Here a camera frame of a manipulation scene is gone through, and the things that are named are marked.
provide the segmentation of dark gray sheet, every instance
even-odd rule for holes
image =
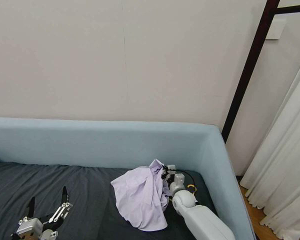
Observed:
[[[0,163],[0,240],[9,240],[18,228],[26,204],[35,196],[35,217],[53,213],[67,187],[73,208],[58,229],[58,240],[191,240],[195,239],[170,202],[164,212],[168,227],[156,232],[133,228],[119,214],[110,182],[127,169],[64,165]],[[197,200],[215,211],[207,187],[197,172]],[[185,176],[185,183],[191,179]]]

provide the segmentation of purple shirt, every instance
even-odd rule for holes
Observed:
[[[149,167],[127,171],[111,182],[119,213],[142,231],[158,231],[167,227],[164,210],[171,194],[168,183],[161,178],[162,167],[163,164],[155,159]]]

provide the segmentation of light blue bed frame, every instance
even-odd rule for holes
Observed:
[[[0,117],[0,162],[132,169],[148,166],[155,158],[199,172],[236,240],[256,239],[214,125]]]

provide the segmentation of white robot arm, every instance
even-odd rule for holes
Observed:
[[[218,218],[208,207],[198,205],[196,197],[185,190],[185,176],[176,173],[174,165],[166,168],[170,183],[172,204],[179,215],[184,218],[185,224],[197,240],[235,240],[231,229]]]

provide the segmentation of yellow cable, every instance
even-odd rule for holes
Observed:
[[[190,187],[195,187],[193,184],[189,184],[188,186],[186,186],[187,188],[190,188]]]

